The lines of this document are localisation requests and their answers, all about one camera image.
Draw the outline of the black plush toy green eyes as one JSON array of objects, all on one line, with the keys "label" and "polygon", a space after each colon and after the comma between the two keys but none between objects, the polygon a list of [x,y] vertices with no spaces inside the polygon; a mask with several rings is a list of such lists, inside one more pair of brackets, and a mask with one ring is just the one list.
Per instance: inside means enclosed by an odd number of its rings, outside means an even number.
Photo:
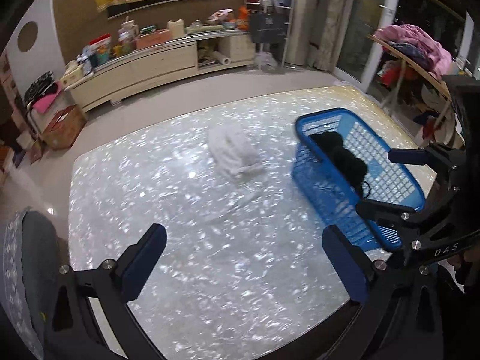
[{"label": "black plush toy green eyes", "polygon": [[365,180],[367,164],[343,145],[343,137],[337,132],[313,133],[310,138],[328,156],[360,198],[368,197],[371,187]]}]

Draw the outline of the white quilted cloth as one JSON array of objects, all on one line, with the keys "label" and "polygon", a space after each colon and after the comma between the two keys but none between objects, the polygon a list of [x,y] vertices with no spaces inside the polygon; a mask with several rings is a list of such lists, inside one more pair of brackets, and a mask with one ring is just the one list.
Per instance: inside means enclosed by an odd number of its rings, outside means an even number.
[{"label": "white quilted cloth", "polygon": [[264,170],[260,153],[237,125],[209,128],[208,150],[219,170],[234,180],[255,176]]}]

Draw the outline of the blue plastic basket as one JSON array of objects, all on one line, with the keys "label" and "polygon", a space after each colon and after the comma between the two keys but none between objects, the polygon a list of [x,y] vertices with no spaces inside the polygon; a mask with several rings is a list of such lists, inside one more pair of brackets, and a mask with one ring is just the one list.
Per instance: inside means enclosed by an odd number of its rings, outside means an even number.
[{"label": "blue plastic basket", "polygon": [[302,115],[295,120],[295,132],[298,149],[292,177],[323,223],[337,225],[364,251],[399,249],[402,242],[395,230],[379,227],[356,213],[358,192],[315,138],[321,133],[337,133],[343,147],[365,163],[365,197],[419,211],[425,206],[422,188],[406,166],[390,162],[389,145],[360,116],[344,108]]}]

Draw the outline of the pink clothes pile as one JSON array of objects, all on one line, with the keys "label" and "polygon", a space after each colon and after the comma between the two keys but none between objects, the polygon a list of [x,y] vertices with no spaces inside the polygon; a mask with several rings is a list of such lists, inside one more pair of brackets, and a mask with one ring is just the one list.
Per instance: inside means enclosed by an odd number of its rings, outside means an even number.
[{"label": "pink clothes pile", "polygon": [[452,63],[451,54],[420,27],[412,24],[389,25],[379,28],[374,37],[387,43],[409,44],[425,57],[427,70],[437,79],[446,75]]}]

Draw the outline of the standing air conditioner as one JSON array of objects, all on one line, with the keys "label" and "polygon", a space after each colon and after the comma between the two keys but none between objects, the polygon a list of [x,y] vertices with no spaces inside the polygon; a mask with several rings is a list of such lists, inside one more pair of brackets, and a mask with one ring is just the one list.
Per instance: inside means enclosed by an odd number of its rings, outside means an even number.
[{"label": "standing air conditioner", "polygon": [[317,9],[318,0],[294,0],[293,14],[290,20],[289,40],[286,62],[291,65],[304,66],[308,57],[309,39],[312,32],[312,20]]}]

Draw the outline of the patterned curtain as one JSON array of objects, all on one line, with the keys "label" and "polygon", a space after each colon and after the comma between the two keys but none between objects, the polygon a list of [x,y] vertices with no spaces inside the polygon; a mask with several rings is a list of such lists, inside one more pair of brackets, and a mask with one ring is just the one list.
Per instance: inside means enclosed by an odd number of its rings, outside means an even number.
[{"label": "patterned curtain", "polygon": [[307,66],[332,72],[338,62],[353,0],[316,0]]}]

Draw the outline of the black shopping bag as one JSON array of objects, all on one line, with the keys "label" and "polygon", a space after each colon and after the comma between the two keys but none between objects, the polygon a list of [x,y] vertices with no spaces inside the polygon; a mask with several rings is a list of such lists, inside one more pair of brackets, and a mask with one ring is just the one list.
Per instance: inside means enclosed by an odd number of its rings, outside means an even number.
[{"label": "black shopping bag", "polygon": [[254,43],[279,44],[287,37],[287,24],[277,12],[254,12],[249,18],[249,33]]}]

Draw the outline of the white metal rack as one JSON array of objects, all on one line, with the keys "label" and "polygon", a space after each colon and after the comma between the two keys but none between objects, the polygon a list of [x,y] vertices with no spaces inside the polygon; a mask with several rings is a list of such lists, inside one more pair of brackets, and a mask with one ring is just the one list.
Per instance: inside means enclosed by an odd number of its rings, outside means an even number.
[{"label": "white metal rack", "polygon": [[244,0],[248,32],[256,45],[254,64],[262,72],[282,72],[287,66],[287,50],[295,0]]}]

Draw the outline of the brown cardboard box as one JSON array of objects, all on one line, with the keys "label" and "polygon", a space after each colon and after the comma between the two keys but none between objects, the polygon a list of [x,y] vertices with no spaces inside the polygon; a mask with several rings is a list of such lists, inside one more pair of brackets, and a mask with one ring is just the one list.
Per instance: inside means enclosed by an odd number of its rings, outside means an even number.
[{"label": "brown cardboard box", "polygon": [[73,146],[86,125],[86,117],[77,105],[58,111],[42,133],[42,140],[51,150],[66,150]]}]

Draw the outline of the white paper roll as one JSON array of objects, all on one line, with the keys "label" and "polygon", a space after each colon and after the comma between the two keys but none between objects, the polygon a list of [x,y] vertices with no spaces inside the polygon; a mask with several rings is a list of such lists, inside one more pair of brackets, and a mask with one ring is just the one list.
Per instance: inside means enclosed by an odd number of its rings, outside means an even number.
[{"label": "white paper roll", "polygon": [[211,57],[217,62],[220,63],[223,66],[229,66],[231,63],[231,59],[227,57],[226,55],[223,55],[219,51],[214,51],[211,53]]}]

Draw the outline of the pink cushion on chair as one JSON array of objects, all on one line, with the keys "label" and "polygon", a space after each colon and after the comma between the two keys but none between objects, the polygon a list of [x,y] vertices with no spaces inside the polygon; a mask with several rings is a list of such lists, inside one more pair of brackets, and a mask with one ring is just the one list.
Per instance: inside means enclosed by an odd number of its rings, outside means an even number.
[{"label": "pink cushion on chair", "polygon": [[53,82],[34,101],[32,108],[40,114],[45,114],[62,90],[63,88],[59,82]]}]

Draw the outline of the white plastic jug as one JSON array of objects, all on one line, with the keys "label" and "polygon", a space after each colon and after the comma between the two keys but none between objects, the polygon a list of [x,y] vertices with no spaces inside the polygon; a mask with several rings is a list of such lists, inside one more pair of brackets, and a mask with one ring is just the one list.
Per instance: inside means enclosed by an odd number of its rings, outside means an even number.
[{"label": "white plastic jug", "polygon": [[172,39],[184,38],[186,36],[183,19],[168,21],[167,29],[171,33]]}]

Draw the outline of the cream TV cabinet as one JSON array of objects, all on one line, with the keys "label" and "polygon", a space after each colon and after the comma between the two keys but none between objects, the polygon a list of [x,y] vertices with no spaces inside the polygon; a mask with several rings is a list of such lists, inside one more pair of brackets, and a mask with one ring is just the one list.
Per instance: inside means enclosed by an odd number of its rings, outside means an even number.
[{"label": "cream TV cabinet", "polygon": [[[217,63],[212,58],[214,51],[229,57],[230,65]],[[256,46],[246,31],[197,33],[113,59],[66,91],[82,111],[90,111],[105,102],[116,104],[179,80],[251,66],[255,52]]]}]

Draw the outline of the orange storage box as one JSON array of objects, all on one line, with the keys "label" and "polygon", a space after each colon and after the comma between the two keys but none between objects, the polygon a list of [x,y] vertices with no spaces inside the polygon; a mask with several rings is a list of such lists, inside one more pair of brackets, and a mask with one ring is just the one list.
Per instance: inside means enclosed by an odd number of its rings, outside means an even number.
[{"label": "orange storage box", "polygon": [[154,47],[171,41],[173,39],[172,33],[169,29],[156,30],[152,33],[139,35],[136,38],[136,47],[138,50]]}]

